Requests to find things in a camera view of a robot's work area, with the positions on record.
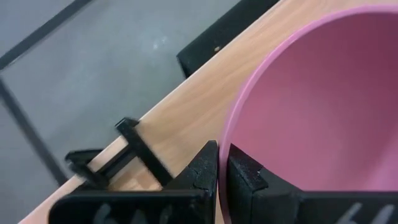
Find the black clamp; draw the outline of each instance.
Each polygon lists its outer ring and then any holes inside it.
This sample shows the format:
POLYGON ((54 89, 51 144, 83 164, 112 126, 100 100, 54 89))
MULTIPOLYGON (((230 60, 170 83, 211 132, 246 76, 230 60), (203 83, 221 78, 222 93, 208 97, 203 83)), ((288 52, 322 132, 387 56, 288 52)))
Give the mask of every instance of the black clamp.
POLYGON ((93 172, 87 164, 101 149, 70 152, 65 160, 85 182, 51 208, 49 223, 197 223, 215 221, 218 145, 208 141, 189 165, 172 178, 134 129, 137 121, 124 118, 116 129, 128 145, 93 172), (111 192, 110 178, 138 157, 163 186, 160 191, 111 192))

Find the pink bowl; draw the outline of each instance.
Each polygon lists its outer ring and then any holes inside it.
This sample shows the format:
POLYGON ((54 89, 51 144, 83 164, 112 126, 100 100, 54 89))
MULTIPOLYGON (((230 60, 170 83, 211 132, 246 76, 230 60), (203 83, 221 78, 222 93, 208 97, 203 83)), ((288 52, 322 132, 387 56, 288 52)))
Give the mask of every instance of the pink bowl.
POLYGON ((220 141, 302 190, 398 190, 398 7, 327 16, 289 37, 244 84, 220 141))

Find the black plastic bracket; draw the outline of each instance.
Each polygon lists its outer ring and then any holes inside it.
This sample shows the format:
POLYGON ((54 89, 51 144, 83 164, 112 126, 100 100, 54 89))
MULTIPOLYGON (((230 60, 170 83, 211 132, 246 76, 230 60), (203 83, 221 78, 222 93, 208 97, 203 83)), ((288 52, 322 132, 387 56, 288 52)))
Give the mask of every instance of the black plastic bracket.
POLYGON ((398 192, 306 192, 231 145, 228 207, 233 224, 388 224, 398 222, 398 192))
POLYGON ((138 121, 129 118, 123 118, 117 125, 116 129, 126 139, 129 147, 133 149, 140 160, 145 164, 149 171, 159 181, 162 186, 166 186, 173 177, 163 166, 161 161, 149 149, 147 144, 141 139, 135 130, 138 121))
MULTIPOLYGON (((94 154, 87 151, 82 157, 89 159, 89 153, 94 154)), ((218 145, 209 141, 163 190, 110 192, 80 188, 54 204, 49 223, 212 224, 217 173, 218 145)))

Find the black plastic part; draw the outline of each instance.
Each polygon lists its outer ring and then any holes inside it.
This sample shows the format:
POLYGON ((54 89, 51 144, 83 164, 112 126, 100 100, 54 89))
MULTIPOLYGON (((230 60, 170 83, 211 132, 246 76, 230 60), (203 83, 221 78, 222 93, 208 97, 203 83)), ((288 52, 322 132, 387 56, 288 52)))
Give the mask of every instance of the black plastic part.
POLYGON ((398 222, 398 192, 304 192, 234 145, 229 153, 227 185, 233 224, 398 222))
MULTIPOLYGON (((91 152, 86 153, 82 157, 89 157, 91 152)), ((163 190, 76 190, 51 208, 49 223, 212 224, 216 212, 217 171, 218 146, 216 141, 209 141, 163 190)))
POLYGON ((210 224, 201 210, 209 200, 203 190, 77 192, 55 203, 49 224, 210 224))
POLYGON ((278 0, 241 0, 177 54, 188 78, 278 0))
POLYGON ((216 196, 218 176, 218 145, 208 141, 191 163, 172 180, 164 190, 200 189, 207 199, 196 205, 195 210, 203 217, 202 223, 214 223, 216 217, 216 196))
POLYGON ((233 224, 251 222, 253 193, 268 187, 268 183, 258 173, 262 168, 257 161, 235 145, 231 145, 227 169, 227 194, 229 214, 233 224))
POLYGON ((98 156, 104 149, 84 149, 79 151, 70 151, 65 156, 65 161, 74 163, 88 164, 94 157, 98 156))
POLYGON ((297 224, 398 222, 397 192, 304 192, 297 224))
POLYGON ((137 131, 134 129, 134 126, 137 124, 138 121, 124 118, 116 125, 116 129, 123 135, 129 147, 134 149, 134 152, 159 183, 162 186, 166 186, 173 177, 138 135, 137 131))

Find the wooden tabletop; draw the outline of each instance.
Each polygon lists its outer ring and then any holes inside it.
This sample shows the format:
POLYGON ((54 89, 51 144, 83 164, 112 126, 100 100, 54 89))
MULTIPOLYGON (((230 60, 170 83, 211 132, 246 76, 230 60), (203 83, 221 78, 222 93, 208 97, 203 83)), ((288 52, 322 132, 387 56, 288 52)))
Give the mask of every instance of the wooden tabletop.
MULTIPOLYGON (((364 4, 398 0, 280 0, 237 38, 178 86, 142 118, 137 130, 150 148, 177 175, 210 139, 218 139, 239 87, 266 55, 283 40, 325 14, 364 4)), ((126 145, 118 137, 90 166, 99 169, 126 145)), ((46 223, 49 208, 82 181, 72 177, 21 223, 46 223)), ((155 190, 159 185, 138 159, 112 180, 113 190, 155 190)), ((217 208, 217 223, 222 223, 217 208)))

